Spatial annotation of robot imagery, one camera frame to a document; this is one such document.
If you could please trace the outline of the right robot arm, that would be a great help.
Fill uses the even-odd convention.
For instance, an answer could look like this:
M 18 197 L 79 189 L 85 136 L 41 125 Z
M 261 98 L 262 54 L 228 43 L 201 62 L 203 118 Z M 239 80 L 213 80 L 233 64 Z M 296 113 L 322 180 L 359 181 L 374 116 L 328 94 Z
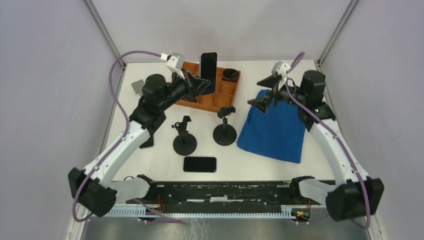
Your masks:
M 291 180 L 289 199 L 295 204 L 307 199 L 322 204 L 337 222 L 364 217 L 369 226 L 385 186 L 380 178 L 370 177 L 347 146 L 334 112 L 323 100 L 326 76 L 317 70 L 307 70 L 299 86 L 290 86 L 289 81 L 283 73 L 272 73 L 257 82 L 270 91 L 248 100 L 248 104 L 264 114 L 270 105 L 277 106 L 279 102 L 296 105 L 300 121 L 320 146 L 335 181 L 329 185 L 312 176 L 295 177 Z

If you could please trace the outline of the black phone under left arm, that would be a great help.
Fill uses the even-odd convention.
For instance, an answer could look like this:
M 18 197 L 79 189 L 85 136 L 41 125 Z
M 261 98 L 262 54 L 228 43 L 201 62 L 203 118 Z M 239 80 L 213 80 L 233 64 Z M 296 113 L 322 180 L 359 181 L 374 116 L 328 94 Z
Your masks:
M 143 144 L 141 144 L 139 146 L 140 149 L 146 149 L 146 148 L 151 148 L 154 146 L 154 136 L 150 136 L 149 139 L 147 141 L 145 141 Z

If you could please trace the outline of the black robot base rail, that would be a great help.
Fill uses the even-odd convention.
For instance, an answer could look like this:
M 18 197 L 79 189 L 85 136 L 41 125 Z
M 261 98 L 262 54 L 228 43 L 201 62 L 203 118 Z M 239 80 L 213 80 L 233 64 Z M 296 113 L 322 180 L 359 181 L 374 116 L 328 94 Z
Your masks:
M 145 204 L 159 204 L 166 214 L 277 213 L 281 206 L 305 208 L 305 197 L 295 195 L 283 181 L 150 181 Z

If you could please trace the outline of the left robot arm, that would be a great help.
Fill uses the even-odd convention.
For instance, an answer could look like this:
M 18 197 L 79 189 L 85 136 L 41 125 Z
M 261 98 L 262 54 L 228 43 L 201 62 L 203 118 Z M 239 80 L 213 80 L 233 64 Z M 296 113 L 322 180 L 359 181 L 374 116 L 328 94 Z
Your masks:
M 200 96 L 211 81 L 184 69 L 167 82 L 161 74 L 151 74 L 142 87 L 142 96 L 131 115 L 125 114 L 125 128 L 98 157 L 82 170 L 68 173 L 73 204 L 89 210 L 89 216 L 103 217 L 116 203 L 140 199 L 153 203 L 157 190 L 143 178 L 115 181 L 114 177 L 129 157 L 147 142 L 166 119 L 165 111 L 183 98 Z

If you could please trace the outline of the blue cloth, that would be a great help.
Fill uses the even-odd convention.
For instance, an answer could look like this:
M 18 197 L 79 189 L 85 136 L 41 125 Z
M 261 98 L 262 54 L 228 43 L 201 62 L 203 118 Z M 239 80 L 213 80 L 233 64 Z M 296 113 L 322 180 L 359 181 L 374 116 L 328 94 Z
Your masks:
M 299 164 L 305 125 L 296 105 L 280 102 L 265 114 L 251 106 L 237 140 L 237 146 L 256 155 Z

